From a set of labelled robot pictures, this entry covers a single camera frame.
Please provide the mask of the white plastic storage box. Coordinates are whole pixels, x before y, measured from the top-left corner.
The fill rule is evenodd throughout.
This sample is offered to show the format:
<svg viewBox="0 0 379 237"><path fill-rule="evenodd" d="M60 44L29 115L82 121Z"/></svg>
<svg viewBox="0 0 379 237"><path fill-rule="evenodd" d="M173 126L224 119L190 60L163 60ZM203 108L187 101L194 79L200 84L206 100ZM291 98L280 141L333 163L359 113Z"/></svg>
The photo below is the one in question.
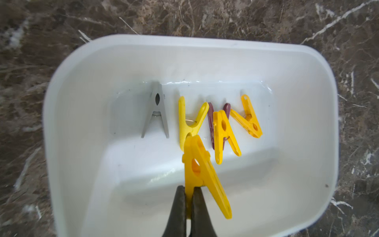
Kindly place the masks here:
<svg viewBox="0 0 379 237"><path fill-rule="evenodd" d="M162 84L169 127L152 117ZM248 95L262 129L234 119L241 149L214 165L231 204L226 219L204 188L219 237L282 237L328 207L338 179L338 93L325 58L305 45L112 35L79 47L57 68L43 106L55 225L60 237L160 237L185 181L178 101L194 120L205 102L244 113Z"/></svg>

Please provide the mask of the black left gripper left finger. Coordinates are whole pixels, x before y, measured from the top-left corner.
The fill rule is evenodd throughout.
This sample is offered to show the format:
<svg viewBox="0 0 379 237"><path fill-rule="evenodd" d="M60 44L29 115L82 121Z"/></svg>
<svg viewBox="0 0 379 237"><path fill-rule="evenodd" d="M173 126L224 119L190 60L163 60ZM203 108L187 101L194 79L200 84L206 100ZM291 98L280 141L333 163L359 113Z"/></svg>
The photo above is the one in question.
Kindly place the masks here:
<svg viewBox="0 0 379 237"><path fill-rule="evenodd" d="M187 206L185 187L178 186L163 237L187 236Z"/></svg>

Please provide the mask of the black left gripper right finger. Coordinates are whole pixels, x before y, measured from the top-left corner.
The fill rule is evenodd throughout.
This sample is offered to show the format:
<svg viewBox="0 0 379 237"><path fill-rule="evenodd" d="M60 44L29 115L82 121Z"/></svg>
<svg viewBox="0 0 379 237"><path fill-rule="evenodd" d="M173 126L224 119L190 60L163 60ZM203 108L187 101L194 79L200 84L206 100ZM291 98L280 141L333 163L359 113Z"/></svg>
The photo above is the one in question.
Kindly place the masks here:
<svg viewBox="0 0 379 237"><path fill-rule="evenodd" d="M190 219L190 237L217 237L200 187L194 188Z"/></svg>

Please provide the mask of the purple clothespin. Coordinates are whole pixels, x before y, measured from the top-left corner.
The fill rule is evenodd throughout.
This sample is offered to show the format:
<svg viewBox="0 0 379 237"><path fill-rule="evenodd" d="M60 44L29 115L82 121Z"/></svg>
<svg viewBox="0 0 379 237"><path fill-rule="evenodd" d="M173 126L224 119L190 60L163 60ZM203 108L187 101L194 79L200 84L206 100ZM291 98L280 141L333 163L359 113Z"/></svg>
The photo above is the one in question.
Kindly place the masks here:
<svg viewBox="0 0 379 237"><path fill-rule="evenodd" d="M209 110L208 110L207 116L208 116L208 123L209 123L209 128L210 128L212 148L214 149L214 125L213 125L214 108L211 102L208 102L208 105L209 105ZM225 111L227 118L229 118L230 112L231 112L230 103L226 103L223 107L223 110Z"/></svg>

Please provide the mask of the yellow clothespin pile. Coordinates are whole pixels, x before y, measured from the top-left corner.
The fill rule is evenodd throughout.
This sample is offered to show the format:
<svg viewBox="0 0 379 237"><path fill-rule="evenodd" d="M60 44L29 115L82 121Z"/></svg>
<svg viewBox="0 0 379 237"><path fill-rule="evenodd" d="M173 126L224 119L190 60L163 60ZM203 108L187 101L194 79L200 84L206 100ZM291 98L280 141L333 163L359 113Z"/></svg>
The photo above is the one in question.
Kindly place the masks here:
<svg viewBox="0 0 379 237"><path fill-rule="evenodd" d="M182 162L185 167L187 218L191 216L194 189L206 186L226 219L232 219L232 209L223 186L199 135L188 136L184 143Z"/></svg>

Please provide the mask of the grey clothespin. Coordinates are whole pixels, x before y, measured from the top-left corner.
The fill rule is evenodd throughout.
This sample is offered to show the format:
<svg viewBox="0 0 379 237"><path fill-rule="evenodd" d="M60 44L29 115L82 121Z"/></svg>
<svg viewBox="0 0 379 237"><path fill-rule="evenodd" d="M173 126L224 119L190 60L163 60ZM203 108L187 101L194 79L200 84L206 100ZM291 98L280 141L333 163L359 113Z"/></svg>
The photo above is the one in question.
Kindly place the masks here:
<svg viewBox="0 0 379 237"><path fill-rule="evenodd" d="M165 109L165 94L163 92L162 84L159 82L152 82L152 92L148 99L147 111L147 118L144 123L141 138L145 137L152 117L161 117L166 138L169 138L169 127Z"/></svg>

